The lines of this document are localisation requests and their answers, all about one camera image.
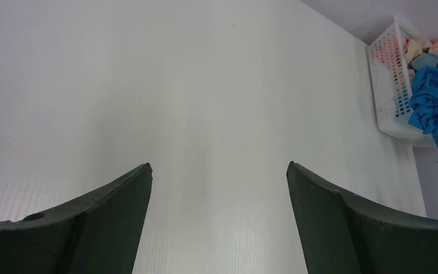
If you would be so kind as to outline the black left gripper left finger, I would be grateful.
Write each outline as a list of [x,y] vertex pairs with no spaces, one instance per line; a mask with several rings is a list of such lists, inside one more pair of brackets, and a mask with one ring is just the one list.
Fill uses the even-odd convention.
[[131,273],[151,191],[146,163],[61,205],[0,222],[0,273]]

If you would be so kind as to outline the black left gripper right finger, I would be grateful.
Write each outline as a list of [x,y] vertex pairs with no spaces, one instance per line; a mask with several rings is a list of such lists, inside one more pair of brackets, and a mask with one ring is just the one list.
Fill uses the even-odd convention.
[[438,220],[373,202],[298,163],[286,177],[309,273],[438,273]]

